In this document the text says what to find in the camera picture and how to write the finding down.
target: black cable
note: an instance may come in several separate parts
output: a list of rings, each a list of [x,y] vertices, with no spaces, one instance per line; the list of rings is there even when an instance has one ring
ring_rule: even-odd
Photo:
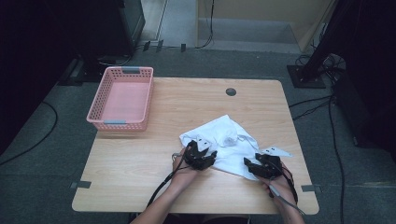
[[[312,39],[312,44],[311,44],[312,49],[317,50],[317,46],[315,46],[315,39]]]
[[[291,172],[290,172],[288,169],[284,168],[283,166],[282,166],[282,169],[280,169],[280,168],[277,167],[273,162],[268,161],[268,160],[265,160],[265,161],[268,162],[268,163],[270,163],[273,167],[275,167],[275,168],[285,177],[285,179],[286,179],[286,181],[288,182],[288,185],[289,185],[289,187],[290,187],[291,193],[293,194],[294,201],[295,201],[296,204],[297,204],[297,202],[298,202],[298,195],[297,195],[297,191],[296,191],[296,189],[295,189],[295,187],[294,187],[294,180],[293,180],[293,175],[291,174]],[[286,171],[288,171],[288,173],[290,174],[290,178],[291,178],[291,179],[288,178],[288,177],[285,175],[285,173],[283,172],[283,169],[285,169]],[[299,211],[300,214],[305,215],[305,212],[304,212],[303,210],[301,210],[298,206],[295,206],[294,204],[292,204],[292,203],[288,202],[286,199],[284,199],[284,198],[282,197],[282,195],[280,195],[280,193],[277,191],[277,189],[276,189],[274,186],[271,185],[271,181],[272,181],[272,179],[270,179],[270,186],[269,186],[269,188],[271,189],[271,191],[275,191],[274,194],[276,195],[276,197],[279,198],[279,200],[282,201],[283,203],[285,203],[285,204],[287,204],[288,206],[290,206],[290,207],[296,209],[297,211]]]
[[[158,186],[158,188],[155,189],[154,193],[152,194],[151,198],[150,198],[149,201],[148,201],[147,207],[149,207],[149,206],[154,202],[154,199],[155,199],[155,197],[157,196],[158,192],[160,192],[160,190],[163,188],[163,186],[165,186],[166,183],[168,183],[168,181],[172,179],[172,177],[175,175],[175,173],[176,173],[178,170],[187,168],[187,167],[183,167],[183,168],[179,169],[180,166],[181,166],[181,163],[183,163],[183,161],[184,161],[184,154],[183,154],[183,156],[181,157],[180,163],[177,165],[177,168],[176,168],[174,171],[172,171],[172,173],[170,173],[170,174],[165,178],[165,180],[160,184],[160,186]]]
[[[209,45],[209,43],[213,39],[213,11],[214,11],[214,8],[215,8],[215,0],[212,0],[212,9],[210,12],[210,26],[209,26],[210,35],[209,35],[209,38],[206,40],[206,43],[204,43],[201,47],[196,47],[196,49],[205,48],[207,45]]]
[[[327,75],[327,77],[330,79],[333,85],[337,82],[338,78],[336,77],[337,74],[344,74],[345,70],[339,67],[339,64],[341,63],[342,58],[339,57],[338,63],[335,62],[335,59],[333,55],[329,55],[326,60],[324,60],[322,64],[322,70],[324,71],[324,74]]]
[[[49,130],[49,132],[47,132],[47,134],[46,134],[40,141],[38,141],[38,142],[37,142],[36,144],[34,144],[32,147],[29,147],[28,149],[24,150],[22,153],[17,154],[17,155],[15,155],[15,156],[9,158],[8,160],[2,161],[2,162],[0,163],[0,166],[4,165],[4,164],[6,164],[6,163],[8,163],[8,162],[10,162],[10,161],[13,161],[13,160],[17,159],[18,157],[22,156],[23,154],[25,154],[25,153],[31,151],[33,148],[35,148],[35,147],[37,147],[38,145],[40,145],[40,144],[52,133],[52,131],[55,129],[55,126],[56,126],[56,124],[58,123],[58,113],[56,112],[55,108],[54,108],[52,105],[50,105],[49,103],[44,102],[44,101],[41,102],[41,103],[44,104],[44,105],[49,106],[49,107],[52,109],[52,111],[54,112],[54,114],[55,114],[55,121],[53,122],[51,129]]]
[[[327,25],[328,25],[328,23],[325,23],[324,26],[322,27],[322,30],[319,35],[319,42],[322,40],[322,38],[324,36],[324,32],[326,31]]]
[[[304,101],[301,101],[301,102],[298,102],[298,103],[295,103],[295,104],[289,105],[289,108],[292,108],[292,107],[294,107],[294,106],[296,106],[296,105],[300,105],[300,104],[304,104],[304,103],[312,102],[312,101],[318,101],[318,100],[327,99],[327,98],[330,98],[330,97],[332,97],[332,96],[331,96],[331,95],[328,95],[328,96],[323,96],[323,97],[319,97],[319,98],[315,98],[315,99],[304,100]]]
[[[305,115],[312,114],[312,113],[314,113],[315,111],[317,111],[317,109],[319,109],[319,108],[321,108],[321,107],[323,107],[323,106],[325,106],[325,105],[327,105],[327,104],[329,104],[329,103],[330,103],[330,100],[329,100],[329,101],[326,101],[326,102],[324,102],[324,103],[322,103],[322,104],[320,104],[320,105],[317,105],[317,106],[315,106],[314,108],[308,109],[308,110],[306,110],[303,114],[294,117],[293,120],[297,120],[297,119],[300,119],[301,117],[303,117],[303,116],[305,116]]]
[[[302,55],[300,55],[297,59],[296,59],[296,61],[294,62],[294,64],[295,65],[302,65],[302,66],[304,66],[304,65],[306,65],[306,63],[303,63],[302,62],[302,59],[307,59],[308,61],[309,61],[309,59],[311,58],[311,56],[310,55],[307,55],[307,54],[302,54]]]
[[[123,63],[100,63],[101,65],[107,65],[107,66],[124,66],[126,63],[128,63],[129,61],[131,61],[132,59],[132,55],[128,57],[127,60],[125,60],[125,62]]]
[[[334,124],[332,122],[332,98],[330,98],[329,102],[329,118],[330,118],[330,124],[332,125],[332,143],[334,146],[334,151],[335,155],[338,160],[338,164],[340,166],[340,172],[341,172],[341,197],[340,197],[340,220],[341,224],[344,223],[344,193],[345,193],[345,174],[344,174],[344,166],[341,161],[340,153],[338,152],[336,140],[335,140],[335,129],[334,129]]]
[[[338,59],[338,63],[336,63],[335,66],[338,67],[341,63],[344,63],[344,62],[345,62],[344,59],[340,57]]]

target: wire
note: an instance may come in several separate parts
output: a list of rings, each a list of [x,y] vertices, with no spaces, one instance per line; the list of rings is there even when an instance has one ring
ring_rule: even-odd
[[[210,13],[210,23],[208,24],[209,26],[209,31],[210,31],[210,35],[209,38],[206,40],[206,42],[201,46],[201,47],[195,47],[195,48],[188,48],[188,49],[203,49],[205,47],[207,47],[210,42],[213,41],[213,12],[214,12],[214,8],[215,8],[215,0],[212,0],[212,8],[211,8],[211,13]],[[136,49],[141,49],[145,47],[145,45],[139,45],[136,47]],[[149,48],[157,48],[158,46],[148,46]],[[180,47],[176,47],[176,46],[162,46],[162,49],[178,49]]]
[[[324,32],[326,31],[327,25],[328,25],[328,23],[325,23],[324,26],[322,27],[322,30],[319,35],[319,42],[323,39]]]
[[[345,60],[344,60],[343,58],[340,57],[340,58],[338,59],[338,63],[336,63],[335,66],[338,67],[341,63],[344,63],[344,62],[345,62]]]
[[[334,123],[332,122],[332,104],[331,104],[332,98],[333,98],[333,96],[330,98],[330,103],[329,103],[329,118],[330,118],[330,124],[332,125],[332,143],[334,146],[335,155],[337,157],[338,164],[340,166],[340,172],[341,172],[340,220],[341,220],[341,224],[343,224],[344,223],[345,174],[344,174],[344,166],[341,161],[340,153],[338,152],[338,148],[337,148],[337,144],[336,144]]]
[[[295,65],[306,65],[306,63],[302,62],[302,59],[307,59],[307,60],[309,60],[310,58],[311,58],[310,55],[302,54],[302,55],[300,55],[300,56],[296,59],[296,61],[294,62],[294,64],[295,64]]]
[[[295,189],[295,187],[294,187],[294,180],[293,180],[293,175],[291,174],[291,172],[290,172],[288,169],[286,169],[285,167],[283,167],[283,166],[282,166],[282,169],[280,169],[279,167],[277,167],[277,166],[276,166],[273,162],[271,162],[271,161],[265,160],[265,162],[270,163],[273,167],[275,167],[275,168],[285,177],[285,179],[286,179],[286,181],[288,182],[288,185],[289,185],[289,187],[290,187],[291,193],[293,194],[294,200],[295,200],[295,202],[297,203],[297,202],[298,202],[298,195],[297,195],[296,189]],[[291,178],[291,179],[288,178],[288,177],[285,175],[285,173],[283,172],[283,169],[285,169],[285,170],[290,174],[290,178]],[[288,206],[290,206],[290,207],[296,209],[297,211],[299,211],[300,214],[305,215],[305,212],[304,212],[303,210],[301,210],[301,209],[300,209],[299,207],[297,207],[296,205],[294,205],[294,204],[288,202],[286,199],[284,199],[284,198],[282,197],[282,195],[280,195],[279,191],[277,191],[277,189],[276,189],[273,185],[271,185],[271,181],[272,181],[272,180],[273,180],[273,178],[270,179],[269,188],[270,188],[270,190],[275,194],[275,196],[276,196],[277,198],[279,198],[279,200],[282,201],[283,203],[285,203],[285,204],[287,204]]]
[[[132,55],[129,56],[128,59],[125,60],[125,62],[123,62],[123,63],[99,63],[99,64],[101,64],[101,65],[107,65],[107,66],[123,66],[123,65],[125,65],[126,63],[128,63],[129,61],[131,61],[131,59],[132,59]]]
[[[213,11],[214,11],[214,8],[215,8],[215,0],[212,0],[212,9],[210,12],[210,25],[209,25],[210,35],[209,35],[209,38],[206,40],[206,43],[204,43],[201,47],[196,47],[196,49],[205,48],[213,40]]]
[[[181,157],[180,163],[177,165],[176,169],[175,169],[174,171],[172,171],[172,173],[170,173],[170,174],[165,178],[165,180],[160,184],[160,186],[158,186],[158,188],[155,189],[154,193],[152,194],[151,198],[150,198],[149,201],[148,201],[147,207],[149,207],[149,206],[154,202],[154,199],[155,199],[155,197],[157,196],[158,192],[160,192],[160,190],[163,188],[163,186],[165,186],[165,184],[168,183],[168,181],[172,179],[172,177],[175,175],[175,173],[176,173],[178,170],[187,168],[187,167],[180,168],[181,163],[183,163],[183,161],[184,161],[184,154],[183,154],[183,156]]]
[[[332,96],[331,96],[331,95],[328,95],[328,96],[323,96],[323,97],[319,97],[319,98],[315,98],[315,99],[304,100],[304,101],[301,101],[301,102],[299,102],[299,103],[295,103],[295,104],[293,104],[293,105],[289,105],[289,108],[292,108],[292,107],[297,106],[297,105],[300,105],[300,104],[312,102],[312,101],[318,101],[318,100],[327,99],[327,98],[330,98],[330,97],[332,97]]]
[[[8,163],[8,162],[10,162],[10,161],[13,161],[13,160],[17,159],[18,157],[20,157],[20,156],[22,156],[22,155],[28,153],[28,152],[31,151],[33,148],[35,148],[35,147],[37,147],[38,145],[40,145],[40,144],[52,133],[52,131],[55,129],[55,126],[56,126],[56,124],[58,123],[58,113],[56,112],[55,108],[54,108],[52,105],[50,105],[49,103],[43,101],[43,102],[41,102],[41,104],[44,104],[44,105],[49,106],[49,107],[52,109],[53,113],[55,114],[55,121],[53,122],[51,129],[46,133],[46,135],[45,135],[40,141],[38,141],[38,142],[37,142],[36,144],[34,144],[32,147],[29,147],[28,149],[24,150],[22,153],[17,154],[17,155],[15,155],[15,156],[9,158],[8,160],[2,161],[2,162],[0,163],[0,166],[4,165],[4,164],[6,164],[6,163]]]
[[[308,109],[308,110],[306,110],[303,114],[294,117],[293,120],[297,120],[297,119],[300,119],[301,117],[303,117],[303,116],[305,116],[305,115],[312,114],[312,113],[314,113],[315,111],[317,111],[317,109],[319,109],[319,108],[321,108],[321,107],[327,105],[329,102],[330,102],[330,100],[329,100],[329,101],[326,101],[326,102],[324,102],[324,103],[322,103],[322,104],[320,104],[320,105],[317,105],[317,106],[314,107],[314,108]]]

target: electrical cord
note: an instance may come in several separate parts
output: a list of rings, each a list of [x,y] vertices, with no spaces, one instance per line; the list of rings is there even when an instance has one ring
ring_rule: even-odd
[[[291,193],[293,194],[294,197],[294,201],[297,203],[298,202],[298,195],[296,192],[296,189],[294,187],[294,180],[293,180],[293,175],[291,174],[291,172],[286,169],[285,167],[282,167],[282,169],[280,169],[279,167],[277,167],[273,162],[265,160],[265,162],[270,163],[273,167],[275,167],[282,175],[283,177],[285,177],[286,181],[288,182],[288,185],[290,187]],[[287,175],[285,175],[285,173],[283,172],[283,170],[286,170],[289,174],[290,174],[290,178],[288,178]],[[291,206],[292,208],[296,209],[297,211],[300,212],[300,214],[305,215],[305,212],[303,210],[301,210],[299,207],[297,207],[296,205],[288,202],[286,199],[284,199],[282,197],[282,195],[280,195],[279,191],[277,191],[277,189],[271,185],[271,181],[273,180],[273,178],[270,179],[270,185],[268,186],[270,188],[270,190],[275,194],[275,196],[282,201],[283,203],[287,204],[288,206]]]
[[[317,106],[314,107],[314,108],[308,109],[308,110],[306,110],[303,114],[294,117],[293,120],[297,120],[297,119],[300,119],[300,118],[303,117],[303,116],[312,114],[312,113],[314,113],[315,111],[317,111],[317,109],[319,109],[319,108],[321,108],[321,107],[323,107],[323,106],[326,106],[326,105],[328,105],[329,103],[330,103],[330,100],[329,100],[329,101],[326,101],[326,102],[324,102],[324,103],[322,103],[322,104],[320,104],[320,105],[317,105]]]
[[[332,97],[332,95],[328,95],[328,96],[323,96],[323,97],[319,97],[319,98],[315,98],[315,99],[310,99],[310,100],[304,100],[298,103],[295,103],[293,105],[289,105],[289,108],[292,108],[294,106],[300,105],[300,104],[304,104],[304,103],[308,103],[308,102],[312,102],[312,101],[318,101],[318,100],[323,100],[323,99],[327,99]]]
[[[24,150],[24,151],[21,152],[20,154],[17,154],[17,155],[15,155],[15,156],[9,158],[8,160],[5,160],[5,161],[0,162],[0,166],[4,165],[4,164],[6,164],[6,163],[8,163],[8,162],[10,162],[10,161],[13,161],[13,160],[17,159],[18,157],[20,157],[20,156],[22,156],[22,155],[28,153],[29,151],[31,151],[32,149],[34,149],[35,147],[37,147],[38,145],[40,145],[40,144],[41,144],[41,143],[53,132],[53,130],[55,129],[55,126],[56,126],[56,124],[58,123],[58,113],[56,112],[55,108],[54,108],[52,105],[50,105],[49,103],[43,101],[43,102],[41,102],[41,104],[44,104],[44,105],[49,106],[49,107],[52,109],[53,113],[55,114],[55,121],[53,122],[52,127],[51,127],[50,130],[46,133],[46,135],[45,135],[43,138],[41,138],[41,140],[38,141],[36,144],[34,144],[32,147],[29,147],[28,149]]]
[[[323,25],[321,32],[319,34],[319,42],[321,42],[325,30],[327,28],[327,23]],[[312,40],[311,47],[316,50],[317,46],[315,46],[315,41]],[[303,54],[300,55],[294,62],[295,65],[298,66],[305,66],[308,62],[309,59],[311,58],[311,55]],[[336,74],[340,73],[343,74],[345,72],[344,69],[339,68],[339,65],[344,62],[344,60],[340,57],[338,60],[338,63],[335,62],[335,59],[332,54],[327,56],[326,58],[322,59],[323,63],[321,65],[321,70],[318,71],[317,75],[320,76],[322,74],[326,74],[326,76],[331,80],[332,84],[334,85],[335,82],[337,81],[337,78],[335,77]]]
[[[344,166],[341,161],[340,153],[338,152],[336,139],[335,139],[334,123],[332,121],[332,98],[333,97],[334,96],[332,96],[330,98],[330,102],[329,102],[329,118],[330,118],[330,124],[332,125],[332,143],[334,146],[335,155],[337,157],[337,161],[340,166],[340,172],[341,172],[340,220],[341,220],[341,224],[344,224],[345,173],[344,173]]]
[[[214,12],[214,8],[215,8],[215,0],[212,0],[212,8],[211,8],[211,12],[210,12],[210,23],[209,23],[209,31],[210,31],[210,35],[209,38],[206,40],[206,42],[201,46],[201,47],[195,47],[195,48],[190,48],[190,49],[203,49],[205,47],[207,47],[210,42],[213,41],[213,12]],[[139,45],[136,47],[136,49],[141,49],[145,47],[145,45]],[[148,46],[149,48],[157,48],[158,46]],[[162,46],[162,49],[178,49],[180,47],[176,47],[176,46]]]
[[[201,47],[196,47],[196,49],[205,48],[206,46],[208,46],[210,44],[210,42],[213,39],[213,11],[214,11],[214,8],[215,8],[215,0],[212,0],[212,9],[210,12],[210,25],[209,25],[210,35],[209,35],[209,38],[206,40],[206,43],[204,43]]]
[[[127,60],[125,60],[125,62],[123,63],[99,63],[101,65],[106,65],[106,66],[124,66],[125,64],[127,64],[129,61],[131,61],[132,59],[132,55],[128,57]]]
[[[154,199],[155,199],[155,197],[157,196],[158,192],[163,188],[163,186],[166,185],[166,183],[169,182],[169,180],[172,179],[172,177],[175,175],[175,173],[176,173],[178,170],[182,170],[182,169],[185,169],[185,168],[188,168],[188,167],[189,167],[189,166],[187,166],[187,167],[180,168],[181,163],[183,163],[183,161],[184,161],[184,158],[185,158],[185,157],[184,157],[184,154],[183,154],[183,156],[181,157],[180,163],[177,165],[176,169],[175,169],[174,171],[172,171],[172,173],[170,173],[170,174],[165,178],[165,180],[160,184],[160,186],[158,186],[158,188],[155,189],[154,193],[152,194],[151,198],[150,198],[149,201],[148,201],[147,207],[149,207],[149,206],[154,202]]]

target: basket handle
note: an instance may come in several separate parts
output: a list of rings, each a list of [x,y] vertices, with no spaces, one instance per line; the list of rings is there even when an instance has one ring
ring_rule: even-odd
[[[126,124],[125,119],[105,119],[104,124]]]
[[[139,74],[140,73],[140,67],[136,66],[123,66],[122,72],[125,74]]]

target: pink plastic basket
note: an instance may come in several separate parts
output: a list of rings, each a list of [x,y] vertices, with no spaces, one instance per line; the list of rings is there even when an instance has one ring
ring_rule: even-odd
[[[152,89],[151,67],[108,67],[87,121],[100,131],[145,131]]]

